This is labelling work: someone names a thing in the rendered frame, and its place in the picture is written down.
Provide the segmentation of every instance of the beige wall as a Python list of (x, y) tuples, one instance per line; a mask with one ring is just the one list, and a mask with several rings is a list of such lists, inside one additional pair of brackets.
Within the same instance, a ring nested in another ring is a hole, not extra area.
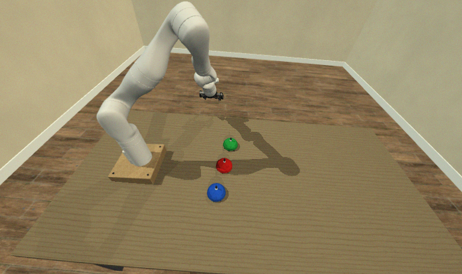
[(378, 0), (346, 63), (462, 173), (462, 0)]
[(0, 0), (0, 167), (143, 45), (131, 0)]
[(210, 50), (344, 61), (377, 0), (133, 0), (145, 45), (182, 1), (207, 21)]

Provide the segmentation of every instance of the wooden base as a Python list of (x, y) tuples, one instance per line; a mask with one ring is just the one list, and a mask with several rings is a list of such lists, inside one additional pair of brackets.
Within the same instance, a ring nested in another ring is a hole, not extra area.
[(136, 184), (154, 184), (157, 173), (164, 160), (165, 145), (147, 145), (152, 153), (151, 161), (142, 167), (131, 164), (124, 154), (120, 154), (108, 177), (114, 182), (131, 182)]

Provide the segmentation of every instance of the blue sphere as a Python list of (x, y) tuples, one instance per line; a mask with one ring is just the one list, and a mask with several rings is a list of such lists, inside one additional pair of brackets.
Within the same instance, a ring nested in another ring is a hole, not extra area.
[(209, 197), (209, 199), (212, 202), (219, 202), (223, 200), (225, 195), (226, 189), (223, 187), (222, 184), (219, 184), (217, 182), (215, 184), (211, 184), (207, 190), (207, 197)]

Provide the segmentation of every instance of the white robotic arm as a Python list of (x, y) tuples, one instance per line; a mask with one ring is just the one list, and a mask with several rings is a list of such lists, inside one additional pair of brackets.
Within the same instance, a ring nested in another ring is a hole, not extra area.
[(130, 163), (136, 166), (149, 163), (152, 154), (138, 128), (128, 123), (128, 113), (140, 96), (150, 92), (163, 79), (170, 52), (178, 38), (192, 55), (196, 71), (194, 80), (203, 89), (200, 96), (223, 99), (222, 93), (217, 94), (217, 73), (210, 65), (209, 27), (190, 2), (181, 2), (173, 7), (156, 36), (96, 115), (99, 124), (117, 141)]

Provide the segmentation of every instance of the green sphere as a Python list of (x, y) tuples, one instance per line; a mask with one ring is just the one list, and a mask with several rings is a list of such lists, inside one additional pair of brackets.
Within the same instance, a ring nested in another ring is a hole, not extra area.
[(230, 137), (229, 139), (224, 140), (223, 147), (227, 151), (235, 151), (238, 148), (238, 142)]

